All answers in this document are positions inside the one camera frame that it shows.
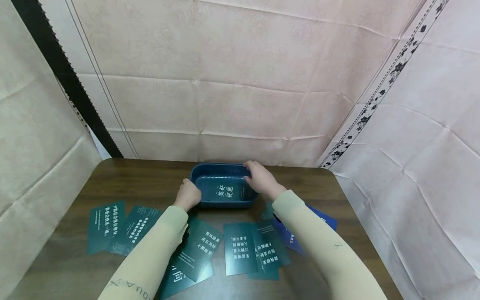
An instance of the wooden table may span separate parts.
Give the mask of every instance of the wooden table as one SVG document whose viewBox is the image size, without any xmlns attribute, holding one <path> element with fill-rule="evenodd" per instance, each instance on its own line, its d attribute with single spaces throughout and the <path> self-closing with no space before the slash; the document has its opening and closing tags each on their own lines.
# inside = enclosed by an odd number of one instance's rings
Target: wooden table
<svg viewBox="0 0 480 300">
<path fill-rule="evenodd" d="M 126 200 L 165 210 L 175 199 L 181 180 L 195 163 L 110 159 L 93 172 L 10 299 L 97 299 L 124 257 L 107 252 L 86 256 L 90 209 Z M 307 204 L 338 220 L 337 232 L 367 265 L 389 299 L 401 299 L 390 275 L 363 230 L 332 173 L 325 169 L 268 167 L 278 182 Z M 220 231 L 223 224 L 255 222 L 265 205 L 261 197 L 249 210 L 200 210 L 199 218 Z M 328 299 L 309 260 L 288 250 L 293 263 L 280 269 L 280 281 L 225 276 L 221 245 L 212 258 L 215 276 L 170 299 L 253 300 Z"/>
</svg>

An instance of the blue basket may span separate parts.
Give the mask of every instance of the blue basket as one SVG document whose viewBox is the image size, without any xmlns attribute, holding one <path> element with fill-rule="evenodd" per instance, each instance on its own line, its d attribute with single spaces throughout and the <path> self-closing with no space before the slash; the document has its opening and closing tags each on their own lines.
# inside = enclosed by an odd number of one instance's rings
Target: blue basket
<svg viewBox="0 0 480 300">
<path fill-rule="evenodd" d="M 242 165 L 203 163 L 192 169 L 190 180 L 202 191 L 200 207 L 249 208 L 258 196 L 243 179 L 250 175 Z"/>
</svg>

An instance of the beige sleeve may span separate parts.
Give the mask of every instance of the beige sleeve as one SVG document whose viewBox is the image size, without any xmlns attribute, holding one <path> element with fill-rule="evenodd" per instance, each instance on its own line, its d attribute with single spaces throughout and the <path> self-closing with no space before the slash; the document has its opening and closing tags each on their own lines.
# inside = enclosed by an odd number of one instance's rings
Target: beige sleeve
<svg viewBox="0 0 480 300">
<path fill-rule="evenodd" d="M 274 201 L 273 209 L 313 260 L 330 288 L 332 299 L 386 299 L 355 252 L 294 192 L 283 192 Z"/>
<path fill-rule="evenodd" d="M 153 299 L 170 257 L 181 244 L 187 220 L 183 209 L 169 206 L 125 258 L 98 299 Z"/>
</svg>

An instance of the cloth wall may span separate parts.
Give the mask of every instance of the cloth wall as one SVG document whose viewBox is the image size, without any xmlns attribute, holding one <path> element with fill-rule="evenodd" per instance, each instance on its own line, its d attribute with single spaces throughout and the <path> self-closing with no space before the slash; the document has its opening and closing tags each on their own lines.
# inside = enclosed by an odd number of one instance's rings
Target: cloth wall
<svg viewBox="0 0 480 300">
<path fill-rule="evenodd" d="M 406 299 L 480 299 L 474 0 L 40 0 L 125 157 L 333 171 Z"/>
<path fill-rule="evenodd" d="M 313 167 L 421 0 L 40 0 L 125 157 Z"/>
<path fill-rule="evenodd" d="M 0 0 L 0 299 L 100 157 L 9 0 Z"/>
<path fill-rule="evenodd" d="M 479 15 L 427 2 L 319 160 L 405 299 L 480 299 Z"/>
</svg>

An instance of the person's left hand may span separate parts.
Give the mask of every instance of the person's left hand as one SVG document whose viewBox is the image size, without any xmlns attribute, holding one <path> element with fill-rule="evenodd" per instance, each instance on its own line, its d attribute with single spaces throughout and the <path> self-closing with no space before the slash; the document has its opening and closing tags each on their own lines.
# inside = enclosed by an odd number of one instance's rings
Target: person's left hand
<svg viewBox="0 0 480 300">
<path fill-rule="evenodd" d="M 193 182 L 185 178 L 173 205 L 183 208 L 187 213 L 192 207 L 200 203 L 201 198 L 202 192 Z"/>
</svg>

